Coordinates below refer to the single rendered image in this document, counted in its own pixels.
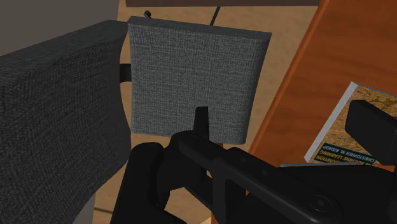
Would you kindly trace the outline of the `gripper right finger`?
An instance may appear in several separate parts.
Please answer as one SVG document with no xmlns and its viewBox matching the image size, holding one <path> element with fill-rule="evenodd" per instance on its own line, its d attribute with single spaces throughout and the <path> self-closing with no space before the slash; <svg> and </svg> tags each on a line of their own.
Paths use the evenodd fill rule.
<svg viewBox="0 0 397 224">
<path fill-rule="evenodd" d="M 353 100 L 345 131 L 382 165 L 397 165 L 397 118 L 365 100 Z"/>
</svg>

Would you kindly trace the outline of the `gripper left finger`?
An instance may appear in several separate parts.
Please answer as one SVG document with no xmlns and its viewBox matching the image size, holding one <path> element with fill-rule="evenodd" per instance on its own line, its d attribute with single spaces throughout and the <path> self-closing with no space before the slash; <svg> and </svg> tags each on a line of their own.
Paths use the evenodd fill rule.
<svg viewBox="0 0 397 224">
<path fill-rule="evenodd" d="M 209 140 L 207 107 L 195 110 L 192 131 L 178 135 L 182 154 L 212 176 L 212 214 L 218 224 L 342 224 L 335 199 L 239 149 Z"/>
</svg>

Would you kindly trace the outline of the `tan book with white spine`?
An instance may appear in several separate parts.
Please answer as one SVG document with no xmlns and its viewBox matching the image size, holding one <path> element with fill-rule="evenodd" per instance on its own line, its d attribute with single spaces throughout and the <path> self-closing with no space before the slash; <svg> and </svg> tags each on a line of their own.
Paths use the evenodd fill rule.
<svg viewBox="0 0 397 224">
<path fill-rule="evenodd" d="M 351 82 L 304 156 L 306 162 L 357 162 L 380 166 L 379 161 L 345 131 L 349 103 L 352 100 L 366 100 L 397 118 L 397 95 Z"/>
</svg>

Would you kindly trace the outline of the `orange wooden desk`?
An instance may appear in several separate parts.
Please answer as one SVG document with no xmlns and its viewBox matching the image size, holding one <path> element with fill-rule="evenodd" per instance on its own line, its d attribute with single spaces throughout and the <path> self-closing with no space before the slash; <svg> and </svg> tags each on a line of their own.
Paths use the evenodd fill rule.
<svg viewBox="0 0 397 224">
<path fill-rule="evenodd" d="M 250 153 L 303 162 L 351 82 L 397 95 L 397 0 L 321 0 Z"/>
</svg>

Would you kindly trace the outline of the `grey fabric office chair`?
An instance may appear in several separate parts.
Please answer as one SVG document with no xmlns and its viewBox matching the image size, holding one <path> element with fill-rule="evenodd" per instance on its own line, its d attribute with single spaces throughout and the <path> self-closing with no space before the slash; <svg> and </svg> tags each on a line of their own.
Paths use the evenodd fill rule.
<svg viewBox="0 0 397 224">
<path fill-rule="evenodd" d="M 213 142 L 244 143 L 270 38 L 133 16 L 0 56 L 0 224 L 73 224 L 131 134 L 188 130 L 198 106 Z"/>
</svg>

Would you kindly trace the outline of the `dark brown table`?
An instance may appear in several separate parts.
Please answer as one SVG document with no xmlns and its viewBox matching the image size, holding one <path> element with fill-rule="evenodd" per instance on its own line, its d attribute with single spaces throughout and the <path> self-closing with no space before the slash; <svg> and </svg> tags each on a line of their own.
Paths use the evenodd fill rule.
<svg viewBox="0 0 397 224">
<path fill-rule="evenodd" d="M 125 0 L 127 7 L 318 6 L 321 0 Z"/>
</svg>

